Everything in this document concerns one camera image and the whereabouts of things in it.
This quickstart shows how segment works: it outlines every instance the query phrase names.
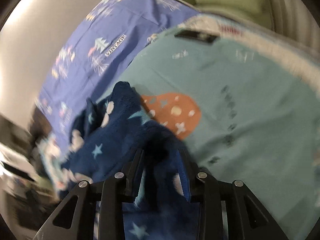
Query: blue blanket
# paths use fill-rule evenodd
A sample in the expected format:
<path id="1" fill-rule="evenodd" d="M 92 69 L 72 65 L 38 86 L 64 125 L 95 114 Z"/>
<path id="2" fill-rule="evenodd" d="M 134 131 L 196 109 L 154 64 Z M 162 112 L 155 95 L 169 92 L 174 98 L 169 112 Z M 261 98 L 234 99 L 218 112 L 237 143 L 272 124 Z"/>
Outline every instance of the blue blanket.
<path id="1" fill-rule="evenodd" d="M 133 204 L 123 206 L 126 239 L 196 238 L 198 204 L 188 203 L 173 185 L 178 173 L 177 149 L 183 144 L 150 119 L 129 83 L 118 82 L 98 104 L 88 100 L 72 129 L 80 131 L 84 145 L 62 165 L 69 180 L 61 197 L 76 185 L 75 174 L 91 182 L 103 181 L 132 161 L 132 149 L 142 148 L 146 155 L 139 194 Z"/>
<path id="2" fill-rule="evenodd" d="M 95 101 L 156 33 L 198 12 L 175 0 L 102 0 L 59 52 L 37 106 L 63 154 L 74 118 Z"/>

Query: white wall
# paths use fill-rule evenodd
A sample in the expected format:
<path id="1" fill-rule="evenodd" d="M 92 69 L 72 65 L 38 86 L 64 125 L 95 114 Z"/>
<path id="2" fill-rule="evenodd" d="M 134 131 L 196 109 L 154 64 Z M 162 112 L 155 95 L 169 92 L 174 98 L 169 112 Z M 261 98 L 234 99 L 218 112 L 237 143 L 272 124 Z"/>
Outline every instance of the white wall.
<path id="1" fill-rule="evenodd" d="M 101 0 L 21 0 L 0 32 L 0 113 L 27 128 L 63 44 Z"/>

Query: bed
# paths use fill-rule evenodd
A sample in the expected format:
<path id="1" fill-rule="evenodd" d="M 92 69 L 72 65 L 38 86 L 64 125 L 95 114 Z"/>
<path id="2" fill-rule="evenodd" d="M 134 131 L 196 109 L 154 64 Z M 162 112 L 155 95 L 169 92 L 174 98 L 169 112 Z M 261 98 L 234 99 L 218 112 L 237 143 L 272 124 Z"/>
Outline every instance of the bed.
<path id="1" fill-rule="evenodd" d="M 108 87 L 156 33 L 198 11 L 177 0 L 102 0 L 60 50 L 36 106 L 52 126 L 62 153 L 85 99 Z"/>

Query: navy blue fleece blanket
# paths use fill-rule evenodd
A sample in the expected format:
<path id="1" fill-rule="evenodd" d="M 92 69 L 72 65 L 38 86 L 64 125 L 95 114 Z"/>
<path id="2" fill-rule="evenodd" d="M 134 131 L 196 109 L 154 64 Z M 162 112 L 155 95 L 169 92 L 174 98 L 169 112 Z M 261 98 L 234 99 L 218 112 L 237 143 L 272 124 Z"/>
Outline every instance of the navy blue fleece blanket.
<path id="1" fill-rule="evenodd" d="M 71 150 L 76 151 L 62 164 L 66 190 L 60 192 L 61 197 L 81 179 L 99 182 L 114 176 L 133 159 L 132 150 L 142 148 L 146 155 L 139 195 L 133 204 L 123 205 L 126 239 L 196 238 L 198 204 L 188 203 L 173 185 L 177 149 L 183 145 L 150 119 L 129 83 L 117 83 L 98 104 L 88 100 L 72 130 Z"/>

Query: black tag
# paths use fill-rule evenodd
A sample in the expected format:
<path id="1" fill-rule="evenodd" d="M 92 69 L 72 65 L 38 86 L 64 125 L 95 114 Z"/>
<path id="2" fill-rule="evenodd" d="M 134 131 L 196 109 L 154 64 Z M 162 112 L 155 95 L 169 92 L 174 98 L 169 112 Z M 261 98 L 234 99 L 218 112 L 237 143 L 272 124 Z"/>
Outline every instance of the black tag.
<path id="1" fill-rule="evenodd" d="M 214 36 L 208 33 L 196 32 L 191 30 L 182 30 L 181 32 L 174 35 L 176 38 L 186 38 L 197 41 L 202 41 L 208 44 L 213 43 L 218 36 Z"/>

